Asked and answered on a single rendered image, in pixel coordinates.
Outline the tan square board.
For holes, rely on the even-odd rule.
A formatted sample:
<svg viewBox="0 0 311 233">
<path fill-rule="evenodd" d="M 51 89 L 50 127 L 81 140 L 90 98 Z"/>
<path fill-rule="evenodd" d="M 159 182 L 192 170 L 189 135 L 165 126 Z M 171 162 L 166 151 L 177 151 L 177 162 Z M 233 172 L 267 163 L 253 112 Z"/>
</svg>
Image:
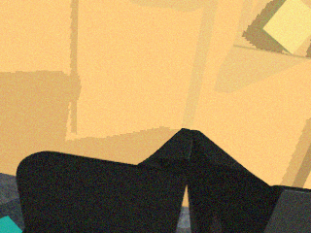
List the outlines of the tan square board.
<svg viewBox="0 0 311 233">
<path fill-rule="evenodd" d="M 311 189 L 311 35 L 280 0 L 0 0 L 0 173 L 51 150 L 137 165 L 199 130 L 270 186 Z"/>
</svg>

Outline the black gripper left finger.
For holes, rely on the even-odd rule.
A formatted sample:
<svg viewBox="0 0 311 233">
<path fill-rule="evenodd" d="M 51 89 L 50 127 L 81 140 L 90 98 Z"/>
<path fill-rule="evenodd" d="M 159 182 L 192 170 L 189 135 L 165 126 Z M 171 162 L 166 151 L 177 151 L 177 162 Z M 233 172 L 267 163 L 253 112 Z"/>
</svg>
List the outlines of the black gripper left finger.
<svg viewBox="0 0 311 233">
<path fill-rule="evenodd" d="M 31 218 L 114 233 L 175 233 L 192 147 L 182 128 L 137 165 L 59 151 L 24 157 L 16 181 L 24 227 Z"/>
</svg>

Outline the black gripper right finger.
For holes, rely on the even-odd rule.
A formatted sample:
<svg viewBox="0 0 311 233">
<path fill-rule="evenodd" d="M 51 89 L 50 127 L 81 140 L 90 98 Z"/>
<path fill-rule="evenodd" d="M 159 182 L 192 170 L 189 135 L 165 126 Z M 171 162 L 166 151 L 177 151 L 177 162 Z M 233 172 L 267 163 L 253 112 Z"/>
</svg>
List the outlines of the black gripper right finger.
<svg viewBox="0 0 311 233">
<path fill-rule="evenodd" d="M 201 131 L 191 135 L 191 233 L 311 233 L 311 189 L 270 186 Z"/>
</svg>

